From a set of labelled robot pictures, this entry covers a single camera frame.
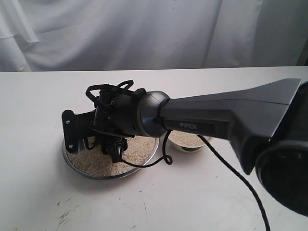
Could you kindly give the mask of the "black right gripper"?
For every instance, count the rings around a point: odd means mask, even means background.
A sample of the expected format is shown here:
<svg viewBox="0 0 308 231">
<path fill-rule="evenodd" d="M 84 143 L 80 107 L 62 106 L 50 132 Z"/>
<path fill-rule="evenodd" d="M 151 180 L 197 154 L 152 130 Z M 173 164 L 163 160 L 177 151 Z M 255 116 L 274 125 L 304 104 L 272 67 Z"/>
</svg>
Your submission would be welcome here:
<svg viewBox="0 0 308 231">
<path fill-rule="evenodd" d="M 128 148 L 127 139 L 123 137 L 142 135 L 137 120 L 141 97 L 141 89 L 126 92 L 101 89 L 98 97 L 90 95 L 96 106 L 91 128 L 104 134 L 100 137 L 101 152 L 111 156 L 112 163 L 123 161 L 123 152 Z"/>
</svg>

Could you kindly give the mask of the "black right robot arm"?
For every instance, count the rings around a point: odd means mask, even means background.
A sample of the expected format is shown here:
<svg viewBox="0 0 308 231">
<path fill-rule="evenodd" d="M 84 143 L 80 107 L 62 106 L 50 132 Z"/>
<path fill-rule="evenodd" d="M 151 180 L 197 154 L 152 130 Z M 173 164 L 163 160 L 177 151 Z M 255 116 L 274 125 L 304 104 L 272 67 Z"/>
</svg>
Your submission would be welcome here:
<svg viewBox="0 0 308 231">
<path fill-rule="evenodd" d="M 305 214 L 308 207 L 308 84 L 287 78 L 247 90 L 171 99 L 161 91 L 110 84 L 86 91 L 93 130 L 118 137 L 160 137 L 168 130 L 228 140 L 245 174 Z"/>
</svg>

